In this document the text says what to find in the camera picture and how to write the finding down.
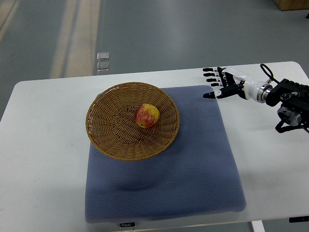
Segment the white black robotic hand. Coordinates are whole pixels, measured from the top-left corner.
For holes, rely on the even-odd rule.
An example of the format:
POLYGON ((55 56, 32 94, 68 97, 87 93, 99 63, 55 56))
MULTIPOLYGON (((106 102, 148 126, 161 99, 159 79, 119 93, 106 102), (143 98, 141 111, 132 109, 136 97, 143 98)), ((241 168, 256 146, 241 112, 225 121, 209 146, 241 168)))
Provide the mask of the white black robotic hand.
POLYGON ((272 86, 267 82, 254 80, 251 76, 231 67, 210 67, 203 69, 206 82, 213 91, 205 93, 203 98, 223 99, 238 95, 242 99, 252 99, 265 103, 272 86))

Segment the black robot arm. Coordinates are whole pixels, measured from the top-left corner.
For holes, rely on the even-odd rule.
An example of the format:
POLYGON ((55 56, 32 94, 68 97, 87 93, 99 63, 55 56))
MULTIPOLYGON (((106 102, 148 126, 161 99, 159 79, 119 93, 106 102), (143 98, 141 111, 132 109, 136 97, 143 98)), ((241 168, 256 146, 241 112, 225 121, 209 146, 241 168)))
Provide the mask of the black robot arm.
POLYGON ((278 81, 267 65, 260 64, 260 67, 269 80, 258 90, 257 100, 271 107, 281 104, 277 110, 280 122, 275 130, 279 133, 296 129, 308 132, 309 86, 288 79, 278 81))

